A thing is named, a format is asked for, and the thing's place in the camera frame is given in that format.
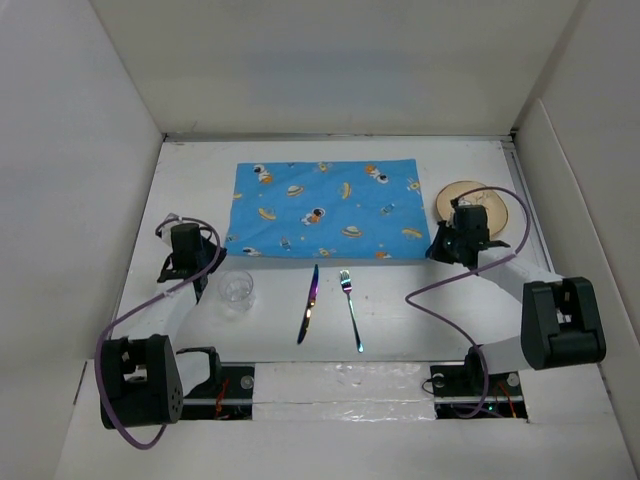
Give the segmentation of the blue space-print cloth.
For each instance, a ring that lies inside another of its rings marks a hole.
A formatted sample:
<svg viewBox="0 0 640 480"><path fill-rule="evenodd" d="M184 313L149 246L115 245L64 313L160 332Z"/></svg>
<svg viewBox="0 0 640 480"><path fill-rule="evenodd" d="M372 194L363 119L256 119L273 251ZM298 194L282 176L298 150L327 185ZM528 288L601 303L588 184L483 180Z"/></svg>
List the blue space-print cloth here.
<svg viewBox="0 0 640 480"><path fill-rule="evenodd" d="M414 260L431 244L413 159L241 163L229 253Z"/></svg>

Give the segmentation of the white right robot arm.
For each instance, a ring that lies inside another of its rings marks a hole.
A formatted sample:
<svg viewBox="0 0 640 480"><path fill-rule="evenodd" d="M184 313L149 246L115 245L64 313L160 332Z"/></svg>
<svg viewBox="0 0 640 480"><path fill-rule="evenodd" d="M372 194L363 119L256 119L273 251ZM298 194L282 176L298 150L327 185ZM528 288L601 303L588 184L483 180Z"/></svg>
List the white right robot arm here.
<svg viewBox="0 0 640 480"><path fill-rule="evenodd" d="M518 257L507 243L490 238L480 205L454 208L438 223L426 257L460 264L521 304L520 333L471 347L462 381L473 393L494 387L499 374L597 364L607 353L594 287L584 277L562 277Z"/></svg>

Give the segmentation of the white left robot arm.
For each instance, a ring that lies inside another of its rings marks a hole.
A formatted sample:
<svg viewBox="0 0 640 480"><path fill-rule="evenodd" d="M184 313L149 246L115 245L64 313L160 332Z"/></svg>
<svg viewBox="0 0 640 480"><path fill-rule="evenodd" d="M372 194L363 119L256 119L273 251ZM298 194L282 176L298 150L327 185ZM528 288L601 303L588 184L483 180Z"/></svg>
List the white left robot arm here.
<svg viewBox="0 0 640 480"><path fill-rule="evenodd" d="M225 385L214 347L178 350L174 342L226 250L213 227L194 218L167 219L156 235L171 247L158 291L125 315L139 318L130 330L118 338L106 335L96 352L101 416L108 429L174 424L182 417L186 396L194 391L212 396Z"/></svg>

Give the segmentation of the beige bird-pattern plate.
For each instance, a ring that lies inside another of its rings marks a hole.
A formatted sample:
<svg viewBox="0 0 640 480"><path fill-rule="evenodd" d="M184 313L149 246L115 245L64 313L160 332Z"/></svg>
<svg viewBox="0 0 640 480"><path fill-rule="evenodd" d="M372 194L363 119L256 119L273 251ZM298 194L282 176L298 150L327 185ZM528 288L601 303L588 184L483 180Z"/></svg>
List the beige bird-pattern plate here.
<svg viewBox="0 0 640 480"><path fill-rule="evenodd" d="M436 196L435 209L440 220L448 220L453 214L451 201L470 190L484 187L475 181L457 181L445 186ZM494 239L506 227L509 213L505 202L493 190L479 190L462 196L475 205L482 205L487 212L490 238Z"/></svg>

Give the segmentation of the clear plastic cup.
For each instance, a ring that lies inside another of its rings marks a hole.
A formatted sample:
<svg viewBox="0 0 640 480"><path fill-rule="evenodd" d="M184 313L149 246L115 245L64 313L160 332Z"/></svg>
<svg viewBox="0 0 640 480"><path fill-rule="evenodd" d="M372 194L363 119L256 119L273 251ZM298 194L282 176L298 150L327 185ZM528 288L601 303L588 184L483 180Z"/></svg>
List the clear plastic cup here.
<svg viewBox="0 0 640 480"><path fill-rule="evenodd" d="M218 292L224 308L234 314L248 312L254 304L254 280L246 271L231 270L222 274Z"/></svg>

